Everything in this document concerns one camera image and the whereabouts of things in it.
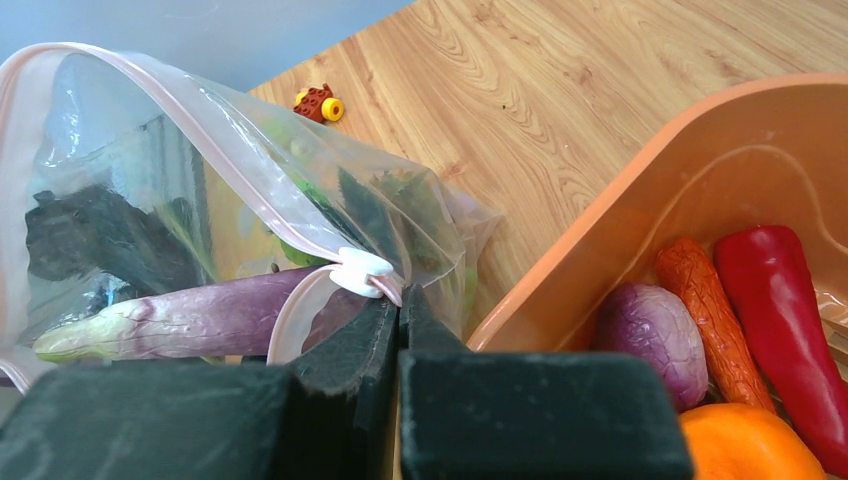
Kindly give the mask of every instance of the red pepper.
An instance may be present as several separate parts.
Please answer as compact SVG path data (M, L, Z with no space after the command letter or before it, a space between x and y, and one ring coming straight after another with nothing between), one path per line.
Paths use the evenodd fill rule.
M798 435L828 473L848 478L848 388L828 350L801 240L788 227L758 227L719 240L713 256Z

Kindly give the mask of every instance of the orange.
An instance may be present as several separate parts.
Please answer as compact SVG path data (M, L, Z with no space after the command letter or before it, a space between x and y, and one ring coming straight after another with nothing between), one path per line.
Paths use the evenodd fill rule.
M812 452L780 417L740 403L680 415L695 480L823 480Z

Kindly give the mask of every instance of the bag slider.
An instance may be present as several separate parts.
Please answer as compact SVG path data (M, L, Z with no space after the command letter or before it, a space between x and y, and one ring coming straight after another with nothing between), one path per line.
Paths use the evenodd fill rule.
M394 272L392 264L382 258L350 247L339 249L340 268L330 272L336 285L368 298L380 298L383 292L369 282L371 277L382 277Z

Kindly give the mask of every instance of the wooden table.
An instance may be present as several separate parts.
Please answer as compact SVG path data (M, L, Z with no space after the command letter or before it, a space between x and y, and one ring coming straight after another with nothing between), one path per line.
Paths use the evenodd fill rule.
M846 69L844 1L420 0L253 93L291 106L327 82L347 107L334 128L504 213L477 323L681 110Z

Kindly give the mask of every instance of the carrot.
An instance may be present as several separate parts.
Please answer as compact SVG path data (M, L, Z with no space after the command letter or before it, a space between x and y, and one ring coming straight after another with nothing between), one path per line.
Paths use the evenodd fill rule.
M680 238L660 251L654 269L660 284L683 300L695 320L704 341L707 370L724 398L775 413L707 252L694 240Z

